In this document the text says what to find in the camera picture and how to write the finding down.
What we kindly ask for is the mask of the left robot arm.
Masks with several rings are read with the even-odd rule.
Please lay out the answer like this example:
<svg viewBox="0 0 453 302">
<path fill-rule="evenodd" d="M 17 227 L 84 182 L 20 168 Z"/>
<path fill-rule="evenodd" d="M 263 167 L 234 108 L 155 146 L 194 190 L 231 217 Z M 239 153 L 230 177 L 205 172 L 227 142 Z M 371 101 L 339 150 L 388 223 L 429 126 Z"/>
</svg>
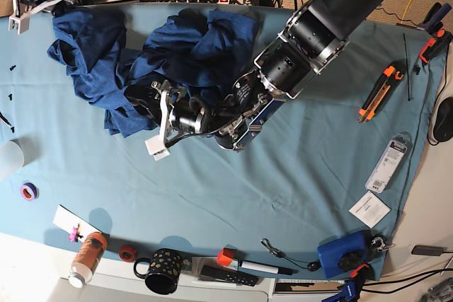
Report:
<svg viewBox="0 0 453 302">
<path fill-rule="evenodd" d="M 147 151 L 160 160 L 179 141 L 206 136 L 213 136 L 223 149 L 241 151 L 286 100 L 296 98 L 344 50 L 351 32 L 381 2 L 306 2 L 214 108 L 168 81 L 130 87 L 128 100 L 159 124 L 159 133 L 145 142 Z"/>
</svg>

